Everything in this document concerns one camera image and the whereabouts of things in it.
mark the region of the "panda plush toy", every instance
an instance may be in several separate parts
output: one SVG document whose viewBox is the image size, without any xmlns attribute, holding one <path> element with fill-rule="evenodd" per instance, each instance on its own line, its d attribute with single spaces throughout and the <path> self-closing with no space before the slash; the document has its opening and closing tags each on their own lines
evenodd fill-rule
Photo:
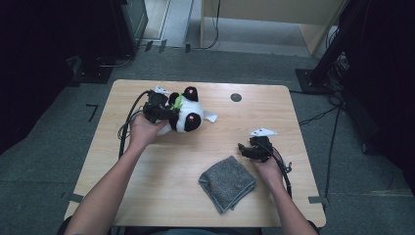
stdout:
<svg viewBox="0 0 415 235">
<path fill-rule="evenodd" d="M 164 135 L 170 130 L 177 132 L 190 132 L 202 125 L 204 110 L 199 103 L 198 90 L 189 86 L 183 93 L 173 92 L 168 97 L 168 105 L 178 109 L 179 115 L 169 120 L 158 135 Z"/>
</svg>

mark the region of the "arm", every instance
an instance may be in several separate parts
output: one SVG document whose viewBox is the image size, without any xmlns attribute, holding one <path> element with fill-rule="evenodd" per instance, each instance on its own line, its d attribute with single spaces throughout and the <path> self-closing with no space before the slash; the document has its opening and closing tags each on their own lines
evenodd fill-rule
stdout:
<svg viewBox="0 0 415 235">
<path fill-rule="evenodd" d="M 143 115 L 132 121 L 127 150 L 79 204 L 65 234 L 107 234 L 138 159 L 166 124 L 151 124 Z"/>
<path fill-rule="evenodd" d="M 283 184 L 281 170 L 274 159 L 271 158 L 265 163 L 256 160 L 251 160 L 251 162 L 274 198 L 284 234 L 316 234 L 288 195 Z"/>
</svg>

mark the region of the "black equipment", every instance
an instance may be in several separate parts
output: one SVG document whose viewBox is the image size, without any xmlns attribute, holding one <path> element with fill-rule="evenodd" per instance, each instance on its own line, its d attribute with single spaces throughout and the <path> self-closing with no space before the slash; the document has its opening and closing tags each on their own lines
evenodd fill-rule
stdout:
<svg viewBox="0 0 415 235">
<path fill-rule="evenodd" d="M 149 101 L 143 107 L 143 113 L 147 120 L 156 123 L 157 120 L 173 119 L 179 116 L 180 110 L 167 105 L 168 98 L 155 91 L 150 91 Z"/>
<path fill-rule="evenodd" d="M 262 163 L 268 161 L 271 157 L 277 162 L 283 174 L 284 180 L 287 185 L 287 192 L 291 198 L 293 198 L 290 179 L 287 173 L 291 172 L 291 163 L 286 166 L 280 153 L 272 147 L 272 143 L 269 142 L 267 136 L 254 136 L 250 138 L 250 148 L 245 147 L 243 144 L 238 143 L 238 148 L 241 151 L 242 156 L 249 159 L 261 160 Z"/>
<path fill-rule="evenodd" d="M 82 60 L 73 81 L 107 83 L 115 62 L 131 60 L 138 49 L 148 22 L 144 0 L 72 0 L 62 5 L 71 44 Z"/>
</svg>

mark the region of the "black cable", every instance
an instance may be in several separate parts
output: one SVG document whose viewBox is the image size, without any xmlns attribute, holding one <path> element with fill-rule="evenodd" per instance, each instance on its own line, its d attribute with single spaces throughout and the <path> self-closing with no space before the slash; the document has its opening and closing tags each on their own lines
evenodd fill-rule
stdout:
<svg viewBox="0 0 415 235">
<path fill-rule="evenodd" d="M 216 23 L 214 23 L 213 22 L 213 27 L 214 27 L 214 29 L 216 30 L 216 36 L 215 36 L 215 38 L 214 38 L 214 40 L 213 40 L 213 42 L 210 44 L 210 46 L 208 46 L 208 47 L 205 47 L 205 48 L 200 48 L 200 49 L 203 49 L 203 50 L 207 50 L 207 49 L 210 49 L 210 48 L 212 48 L 215 44 L 216 44 L 216 42 L 219 40 L 219 12 L 220 12 L 220 0 L 218 1 L 218 3 L 217 3 L 217 11 L 216 11 Z"/>
<path fill-rule="evenodd" d="M 127 135 L 128 124 L 131 122 L 132 118 L 134 117 L 132 115 L 133 112 L 134 112 L 134 109 L 137 106 L 137 103 L 140 101 L 141 97 L 143 97 L 145 94 L 150 94 L 150 92 L 151 91 L 149 91 L 149 90 L 144 91 L 143 93 L 141 93 L 141 95 L 139 95 L 137 97 L 137 99 L 135 100 L 134 104 L 131 107 L 130 112 L 128 113 L 128 116 L 127 116 L 127 119 L 125 121 L 125 124 L 121 127 L 122 133 L 120 135 L 121 141 L 120 141 L 120 144 L 119 144 L 119 153 L 118 153 L 118 157 L 119 158 L 124 154 L 125 138 L 126 138 L 126 135 Z"/>
<path fill-rule="evenodd" d="M 341 106 L 342 106 L 343 101 L 342 101 L 342 99 L 341 99 L 340 97 L 338 97 L 338 96 L 336 96 L 336 95 L 329 95 L 328 97 L 329 97 L 329 102 L 330 102 L 330 104 L 332 104 L 333 106 L 335 106 L 334 108 L 332 108 L 332 109 L 330 109 L 330 110 L 328 110 L 328 111 L 326 111 L 326 112 L 323 112 L 323 113 L 321 113 L 321 114 L 318 114 L 318 115 L 316 115 L 316 116 L 314 116 L 314 117 L 312 117 L 312 118 L 302 120 L 302 121 L 300 121 L 300 122 L 299 122 L 299 125 L 309 124 L 310 122 L 312 122 L 312 121 L 314 121 L 314 120 L 321 119 L 321 118 L 323 118 L 325 115 L 327 115 L 327 114 L 329 114 L 330 112 L 332 112 L 333 110 L 335 110 L 336 108 L 338 108 L 338 107 L 341 107 Z"/>
<path fill-rule="evenodd" d="M 338 106 L 337 108 L 338 108 L 338 112 L 337 112 L 337 115 L 336 115 L 336 121 L 335 121 L 335 126 L 334 126 L 334 129 L 333 129 L 332 140 L 331 140 L 331 143 L 330 143 L 329 162 L 327 163 L 326 188 L 324 190 L 324 198 L 327 200 L 327 203 L 329 203 L 328 194 L 329 194 L 329 189 L 330 189 L 330 174 L 331 174 L 331 167 L 332 167 L 333 146 L 334 146 L 337 126 L 338 126 L 338 121 L 339 121 L 339 115 L 340 115 L 340 111 L 342 110 L 342 106 Z M 324 212 L 326 211 L 326 205 L 324 205 L 324 204 L 323 204 L 323 211 Z"/>
<path fill-rule="evenodd" d="M 323 112 L 319 115 L 316 115 L 310 119 L 306 119 L 306 120 L 302 120 L 299 122 L 299 125 L 304 125 L 304 124 L 309 124 L 310 122 L 312 122 L 313 120 L 317 120 L 317 119 L 321 119 L 322 117 L 324 117 L 325 115 L 329 114 L 330 112 L 332 112 L 333 110 L 335 110 L 337 107 L 334 107 L 326 112 Z"/>
</svg>

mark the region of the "gray cloth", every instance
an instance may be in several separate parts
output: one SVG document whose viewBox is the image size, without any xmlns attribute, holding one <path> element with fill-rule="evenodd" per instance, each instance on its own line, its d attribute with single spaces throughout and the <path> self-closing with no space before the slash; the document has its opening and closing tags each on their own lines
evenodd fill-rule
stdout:
<svg viewBox="0 0 415 235">
<path fill-rule="evenodd" d="M 211 166 L 199 178 L 219 213 L 225 213 L 255 187 L 255 178 L 231 156 Z"/>
</svg>

